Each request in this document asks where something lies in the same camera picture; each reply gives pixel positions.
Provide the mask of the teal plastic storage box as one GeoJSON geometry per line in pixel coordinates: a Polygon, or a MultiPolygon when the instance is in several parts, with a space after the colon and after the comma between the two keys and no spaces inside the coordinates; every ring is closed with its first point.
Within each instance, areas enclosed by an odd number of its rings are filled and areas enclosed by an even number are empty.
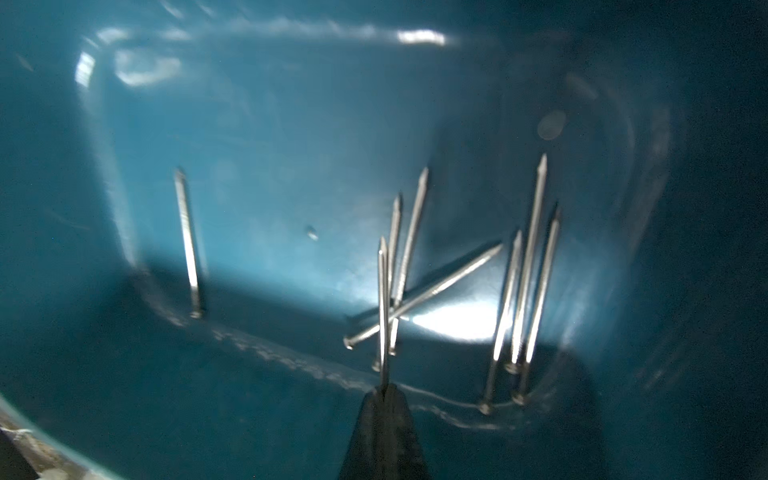
{"type": "Polygon", "coordinates": [[[503,244],[400,325],[433,478],[766,477],[763,1],[3,2],[2,414],[107,477],[337,478],[425,167],[409,292],[503,244]]]}

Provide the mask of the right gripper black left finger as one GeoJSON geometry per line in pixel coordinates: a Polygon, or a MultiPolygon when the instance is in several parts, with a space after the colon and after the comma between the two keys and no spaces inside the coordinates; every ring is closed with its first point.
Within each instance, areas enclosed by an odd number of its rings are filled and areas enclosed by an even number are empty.
{"type": "Polygon", "coordinates": [[[339,479],[383,479],[383,395],[365,395],[339,473],[339,479]]]}

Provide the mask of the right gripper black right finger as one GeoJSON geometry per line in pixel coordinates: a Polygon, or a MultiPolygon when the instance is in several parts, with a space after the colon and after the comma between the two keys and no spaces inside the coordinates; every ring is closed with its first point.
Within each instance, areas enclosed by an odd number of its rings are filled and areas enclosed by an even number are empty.
{"type": "Polygon", "coordinates": [[[407,399],[394,383],[383,393],[383,478],[431,478],[407,399]]]}

